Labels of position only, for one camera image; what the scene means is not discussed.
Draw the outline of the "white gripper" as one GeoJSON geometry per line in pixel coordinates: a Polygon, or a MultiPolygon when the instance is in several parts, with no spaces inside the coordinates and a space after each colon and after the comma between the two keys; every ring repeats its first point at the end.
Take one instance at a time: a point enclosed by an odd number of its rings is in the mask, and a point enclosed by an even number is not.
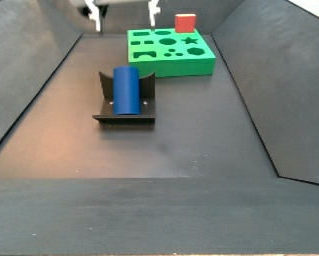
{"type": "Polygon", "coordinates": [[[157,19],[155,16],[161,13],[161,7],[158,6],[159,0],[75,0],[75,7],[87,6],[91,13],[89,18],[95,21],[95,29],[98,32],[102,31],[102,22],[101,22],[101,9],[99,7],[107,5],[121,5],[121,4],[133,4],[143,3],[149,8],[150,16],[150,26],[151,29],[155,29],[157,19]]]}

